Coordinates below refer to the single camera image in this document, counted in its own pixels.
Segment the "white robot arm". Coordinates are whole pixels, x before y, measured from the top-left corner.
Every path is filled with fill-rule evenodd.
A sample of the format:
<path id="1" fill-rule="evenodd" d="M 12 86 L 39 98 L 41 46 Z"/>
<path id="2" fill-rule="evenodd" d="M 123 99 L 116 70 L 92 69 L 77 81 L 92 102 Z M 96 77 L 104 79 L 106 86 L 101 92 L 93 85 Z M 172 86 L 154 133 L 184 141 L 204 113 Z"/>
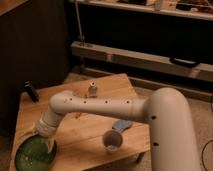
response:
<path id="1" fill-rule="evenodd" d="M 201 171 L 190 106 L 176 89 L 160 88 L 146 99 L 81 98 L 62 91 L 49 99 L 47 110 L 27 133 L 52 137 L 73 112 L 147 123 L 152 171 Z"/>

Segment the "white fabric-wrapped gripper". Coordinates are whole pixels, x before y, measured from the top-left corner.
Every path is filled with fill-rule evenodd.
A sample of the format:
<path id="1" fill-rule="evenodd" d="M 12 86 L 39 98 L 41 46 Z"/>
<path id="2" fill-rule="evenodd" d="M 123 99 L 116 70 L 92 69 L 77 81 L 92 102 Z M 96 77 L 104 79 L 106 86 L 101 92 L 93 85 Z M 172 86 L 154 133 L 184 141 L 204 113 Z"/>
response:
<path id="1" fill-rule="evenodd" d="M 46 140 L 46 146 L 47 146 L 47 152 L 50 153 L 53 149 L 55 139 L 51 136 L 53 136 L 60 123 L 62 121 L 62 116 L 57 113 L 44 113 L 41 118 L 36 123 L 36 126 L 33 125 L 30 128 L 28 128 L 26 131 L 23 132 L 22 136 L 33 136 L 35 134 L 39 134 L 43 137 L 49 137 Z"/>

